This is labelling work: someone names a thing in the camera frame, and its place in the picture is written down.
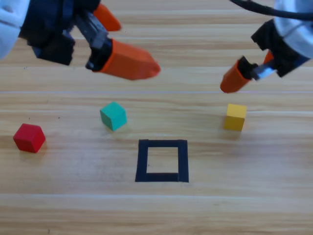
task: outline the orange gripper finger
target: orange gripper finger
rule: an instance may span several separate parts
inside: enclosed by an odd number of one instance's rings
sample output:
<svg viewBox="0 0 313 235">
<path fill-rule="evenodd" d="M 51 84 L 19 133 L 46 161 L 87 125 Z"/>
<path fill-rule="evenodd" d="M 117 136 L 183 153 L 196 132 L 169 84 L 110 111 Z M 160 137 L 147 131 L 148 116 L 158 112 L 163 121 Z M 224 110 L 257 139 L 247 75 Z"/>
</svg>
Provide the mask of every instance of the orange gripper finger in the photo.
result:
<svg viewBox="0 0 313 235">
<path fill-rule="evenodd" d="M 154 77 L 160 70 L 149 52 L 112 39 L 112 54 L 99 72 L 139 80 Z"/>
<path fill-rule="evenodd" d="M 272 59 L 274 59 L 274 56 L 271 53 L 271 51 L 269 50 L 268 53 L 266 54 L 266 57 L 264 59 L 263 64 L 266 64 L 267 62 L 271 61 Z"/>
<path fill-rule="evenodd" d="M 103 4 L 99 4 L 93 14 L 108 32 L 119 31 L 122 28 L 121 23 Z"/>
<path fill-rule="evenodd" d="M 238 62 L 223 77 L 220 88 L 224 93 L 237 92 L 250 81 L 238 70 Z"/>
</svg>

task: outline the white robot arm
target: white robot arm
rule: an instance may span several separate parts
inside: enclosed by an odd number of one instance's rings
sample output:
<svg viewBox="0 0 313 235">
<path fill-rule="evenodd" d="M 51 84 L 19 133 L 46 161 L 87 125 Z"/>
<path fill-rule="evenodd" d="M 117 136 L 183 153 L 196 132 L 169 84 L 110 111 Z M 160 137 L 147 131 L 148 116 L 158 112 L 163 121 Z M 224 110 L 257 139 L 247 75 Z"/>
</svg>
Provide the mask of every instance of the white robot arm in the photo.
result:
<svg viewBox="0 0 313 235">
<path fill-rule="evenodd" d="M 251 36 L 261 50 L 268 51 L 263 64 L 251 64 L 243 56 L 224 75 L 224 93 L 237 92 L 252 79 L 258 81 L 275 72 L 283 77 L 313 58 L 313 0 L 276 0 L 274 8 L 251 0 L 230 1 L 273 19 Z"/>
<path fill-rule="evenodd" d="M 0 60 L 17 41 L 28 11 L 30 0 L 0 0 Z"/>
<path fill-rule="evenodd" d="M 0 0 L 0 60 L 21 38 L 38 59 L 69 66 L 74 26 L 91 50 L 86 69 L 128 80 L 148 79 L 160 72 L 148 51 L 108 37 L 121 24 L 101 0 Z"/>
</svg>

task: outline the black cable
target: black cable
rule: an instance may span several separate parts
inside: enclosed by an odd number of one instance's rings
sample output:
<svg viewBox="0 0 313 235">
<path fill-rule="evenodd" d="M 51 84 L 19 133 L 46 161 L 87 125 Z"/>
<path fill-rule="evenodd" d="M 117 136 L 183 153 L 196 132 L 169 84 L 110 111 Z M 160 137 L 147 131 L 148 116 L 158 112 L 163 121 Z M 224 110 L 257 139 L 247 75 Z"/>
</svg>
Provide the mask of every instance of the black cable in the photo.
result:
<svg viewBox="0 0 313 235">
<path fill-rule="evenodd" d="M 280 11 L 269 6 L 258 4 L 251 0 L 230 0 L 230 1 L 245 10 L 252 11 L 262 15 L 277 16 L 281 18 L 289 18 L 301 21 L 313 21 L 312 13 L 296 13 L 289 11 Z"/>
</svg>

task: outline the black tape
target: black tape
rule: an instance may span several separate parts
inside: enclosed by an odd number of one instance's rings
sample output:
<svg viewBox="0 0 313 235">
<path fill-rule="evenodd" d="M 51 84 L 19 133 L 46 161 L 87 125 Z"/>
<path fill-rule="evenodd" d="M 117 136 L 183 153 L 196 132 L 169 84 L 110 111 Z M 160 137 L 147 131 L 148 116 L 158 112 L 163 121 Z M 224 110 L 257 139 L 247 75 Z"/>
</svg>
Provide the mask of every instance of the black tape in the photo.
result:
<svg viewBox="0 0 313 235">
<path fill-rule="evenodd" d="M 148 149 L 178 148 L 178 173 L 147 173 Z M 188 145 L 185 140 L 139 140 L 136 182 L 189 182 Z"/>
</svg>

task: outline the wooden table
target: wooden table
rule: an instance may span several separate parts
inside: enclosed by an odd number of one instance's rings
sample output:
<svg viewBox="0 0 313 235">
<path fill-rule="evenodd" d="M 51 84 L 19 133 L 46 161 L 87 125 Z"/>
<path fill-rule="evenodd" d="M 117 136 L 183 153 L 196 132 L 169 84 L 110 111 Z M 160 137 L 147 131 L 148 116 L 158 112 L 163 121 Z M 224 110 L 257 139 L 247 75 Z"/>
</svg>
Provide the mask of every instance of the wooden table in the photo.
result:
<svg viewBox="0 0 313 235">
<path fill-rule="evenodd" d="M 0 63 L 0 234 L 312 235 L 312 63 L 223 94 L 238 58 L 262 62 L 250 36 L 269 17 L 226 0 L 106 5 L 124 26 L 112 37 L 148 49 L 162 72 L 130 82 L 86 70 L 77 29 L 70 67 L 19 40 Z M 99 112 L 112 101 L 128 114 L 114 133 Z M 247 106 L 242 133 L 222 129 L 228 103 Z M 42 127 L 39 153 L 16 148 L 22 123 Z M 139 139 L 188 140 L 189 183 L 135 182 Z M 175 172 L 177 159 L 149 150 L 148 172 Z"/>
</svg>

